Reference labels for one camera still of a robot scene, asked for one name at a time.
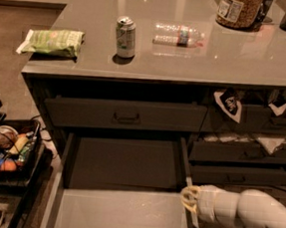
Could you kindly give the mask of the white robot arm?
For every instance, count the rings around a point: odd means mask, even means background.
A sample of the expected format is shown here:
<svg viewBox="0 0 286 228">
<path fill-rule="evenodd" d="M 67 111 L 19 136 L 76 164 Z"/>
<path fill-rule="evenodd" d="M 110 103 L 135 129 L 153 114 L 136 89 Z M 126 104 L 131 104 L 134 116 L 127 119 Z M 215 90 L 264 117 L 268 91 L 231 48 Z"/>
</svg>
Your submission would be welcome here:
<svg viewBox="0 0 286 228">
<path fill-rule="evenodd" d="M 214 185 L 190 185 L 180 192 L 182 205 L 202 220 L 229 228 L 286 228 L 286 206 L 263 191 L 240 193 Z"/>
</svg>

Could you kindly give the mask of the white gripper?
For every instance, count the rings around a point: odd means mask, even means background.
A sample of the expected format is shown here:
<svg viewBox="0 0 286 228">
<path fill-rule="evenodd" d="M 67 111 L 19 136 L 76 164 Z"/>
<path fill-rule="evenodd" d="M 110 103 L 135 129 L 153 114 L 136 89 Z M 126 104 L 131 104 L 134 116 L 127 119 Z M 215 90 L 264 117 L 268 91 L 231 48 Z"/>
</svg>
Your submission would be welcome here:
<svg viewBox="0 0 286 228">
<path fill-rule="evenodd" d="M 214 209 L 219 192 L 221 189 L 213 185 L 190 185 L 181 189 L 181 202 L 187 211 L 197 213 L 199 218 L 212 223 L 216 220 Z"/>
</svg>

